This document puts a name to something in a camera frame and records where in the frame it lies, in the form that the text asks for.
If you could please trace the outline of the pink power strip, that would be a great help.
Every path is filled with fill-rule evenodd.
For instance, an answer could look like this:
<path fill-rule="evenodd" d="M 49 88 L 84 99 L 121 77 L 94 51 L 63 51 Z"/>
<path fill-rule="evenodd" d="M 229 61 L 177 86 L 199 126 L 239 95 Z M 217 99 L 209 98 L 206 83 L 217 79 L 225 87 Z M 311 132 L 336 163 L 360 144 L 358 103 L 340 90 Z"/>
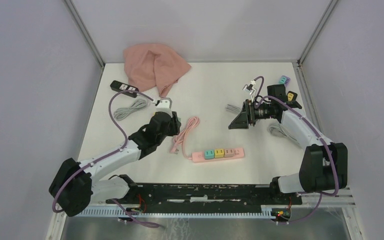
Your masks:
<path fill-rule="evenodd" d="M 193 163 L 210 163 L 217 161 L 227 161 L 242 159 L 245 157 L 245 151 L 239 148 L 217 148 L 200 152 L 193 152 L 191 161 Z"/>

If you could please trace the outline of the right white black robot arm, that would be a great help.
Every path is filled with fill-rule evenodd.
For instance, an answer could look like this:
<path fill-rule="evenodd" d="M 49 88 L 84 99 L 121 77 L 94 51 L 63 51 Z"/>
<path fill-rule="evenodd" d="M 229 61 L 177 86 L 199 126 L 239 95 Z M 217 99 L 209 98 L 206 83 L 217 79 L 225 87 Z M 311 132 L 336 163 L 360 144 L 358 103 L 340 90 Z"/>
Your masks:
<path fill-rule="evenodd" d="M 288 100 L 286 87 L 274 84 L 259 101 L 245 100 L 240 113 L 229 124 L 230 130 L 248 129 L 257 121 L 275 119 L 298 142 L 304 155 L 299 171 L 275 177 L 269 189 L 269 199 L 282 204 L 290 193 L 320 193 L 335 196 L 348 181 L 348 149 L 326 137 L 302 111 L 296 100 Z"/>

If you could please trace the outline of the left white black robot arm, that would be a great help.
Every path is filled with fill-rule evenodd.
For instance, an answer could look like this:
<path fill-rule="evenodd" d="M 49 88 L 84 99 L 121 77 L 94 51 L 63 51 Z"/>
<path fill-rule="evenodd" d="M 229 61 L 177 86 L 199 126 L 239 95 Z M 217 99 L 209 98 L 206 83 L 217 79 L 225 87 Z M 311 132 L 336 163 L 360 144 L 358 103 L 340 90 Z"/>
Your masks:
<path fill-rule="evenodd" d="M 180 133 L 180 120 L 171 114 L 157 111 L 148 124 L 131 134 L 126 141 L 97 157 L 82 161 L 73 158 L 62 162 L 49 193 L 53 197 L 52 210 L 73 217 L 91 203 L 121 199 L 129 204 L 136 200 L 138 191 L 122 177 L 104 179 L 113 171 L 136 162 L 156 151 L 166 137 Z"/>

